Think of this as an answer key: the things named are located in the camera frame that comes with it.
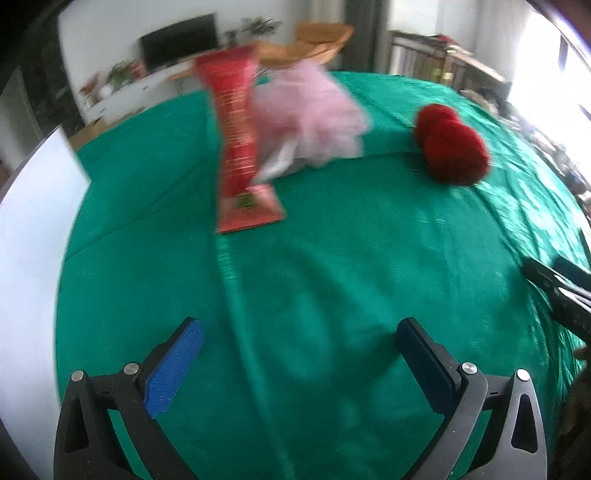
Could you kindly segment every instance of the potted plant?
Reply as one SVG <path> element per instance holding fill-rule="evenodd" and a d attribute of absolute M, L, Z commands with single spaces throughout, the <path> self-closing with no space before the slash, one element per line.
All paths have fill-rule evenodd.
<path fill-rule="evenodd" d="M 124 85 L 133 82 L 129 62 L 122 61 L 113 66 L 107 77 L 107 84 L 111 84 L 113 90 L 119 90 Z"/>
<path fill-rule="evenodd" d="M 263 17 L 244 18 L 242 20 L 242 31 L 248 33 L 251 38 L 270 37 L 277 28 L 281 26 L 282 22 L 270 18 L 264 20 Z"/>
<path fill-rule="evenodd" d="M 96 72 L 83 86 L 78 92 L 84 95 L 84 106 L 85 108 L 90 108 L 96 102 L 96 94 L 95 89 L 99 83 L 99 72 Z"/>
<path fill-rule="evenodd" d="M 237 28 L 233 28 L 228 30 L 224 33 L 224 37 L 226 38 L 226 46 L 228 48 L 234 48 L 238 46 L 238 34 L 240 30 Z"/>

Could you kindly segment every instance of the red tube package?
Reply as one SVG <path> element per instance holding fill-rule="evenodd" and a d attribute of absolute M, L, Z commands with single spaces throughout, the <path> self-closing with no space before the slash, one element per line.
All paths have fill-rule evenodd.
<path fill-rule="evenodd" d="M 197 76 L 213 93 L 225 144 L 220 169 L 217 233 L 276 222 L 285 213 L 269 184 L 252 186 L 258 165 L 258 139 L 251 96 L 258 59 L 252 46 L 199 56 Z"/>

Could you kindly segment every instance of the television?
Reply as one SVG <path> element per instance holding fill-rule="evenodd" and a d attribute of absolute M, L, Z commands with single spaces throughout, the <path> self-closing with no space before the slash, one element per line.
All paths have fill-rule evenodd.
<path fill-rule="evenodd" d="M 196 53 L 219 47 L 215 14 L 190 18 L 139 39 L 149 72 Z"/>

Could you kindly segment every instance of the blue gripper pad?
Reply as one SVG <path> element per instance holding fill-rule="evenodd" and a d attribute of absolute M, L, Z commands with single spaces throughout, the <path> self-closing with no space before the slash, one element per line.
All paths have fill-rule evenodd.
<path fill-rule="evenodd" d="M 151 418 L 168 410 L 203 345 L 203 327 L 193 319 L 146 380 L 144 406 Z"/>
<path fill-rule="evenodd" d="M 396 328 L 396 346 L 431 409 L 446 417 L 451 415 L 455 410 L 455 384 L 435 352 L 408 319 L 402 320 Z"/>

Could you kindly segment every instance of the black tool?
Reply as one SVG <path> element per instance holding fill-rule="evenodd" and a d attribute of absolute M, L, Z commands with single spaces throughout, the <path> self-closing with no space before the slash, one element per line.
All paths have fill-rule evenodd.
<path fill-rule="evenodd" d="M 552 268 L 528 258 L 521 271 L 548 297 L 553 320 L 591 345 L 590 272 L 564 257 L 557 257 Z"/>
<path fill-rule="evenodd" d="M 170 405 L 203 343 L 196 319 L 187 318 L 143 364 L 89 377 L 72 373 L 61 406 L 54 453 L 57 480 L 138 480 L 113 429 L 108 410 L 119 410 L 140 458 L 154 479 L 197 480 L 153 417 Z"/>
<path fill-rule="evenodd" d="M 396 345 L 429 405 L 444 421 L 403 480 L 445 480 L 457 464 L 483 410 L 492 410 L 465 480 L 545 480 L 546 446 L 540 407 L 526 370 L 484 375 L 458 363 L 414 318 L 396 330 Z"/>
<path fill-rule="evenodd" d="M 128 364 L 114 375 L 89 378 L 76 371 L 66 390 L 56 437 L 56 480 L 137 479 L 115 435 L 107 409 L 121 412 L 134 446 L 153 478 L 197 477 L 180 458 L 153 416 L 169 404 L 180 382 L 171 369 L 171 351 L 186 351 L 187 319 L 173 337 L 156 347 L 146 361 Z M 445 480 L 465 448 L 482 410 L 491 418 L 470 471 L 464 479 L 546 479 L 546 452 L 540 409 L 525 370 L 511 378 L 483 375 L 475 365 L 459 364 L 434 343 L 415 319 L 404 319 L 396 344 L 425 393 L 431 408 L 445 420 L 404 480 Z M 151 379 L 173 379 L 172 389 Z"/>

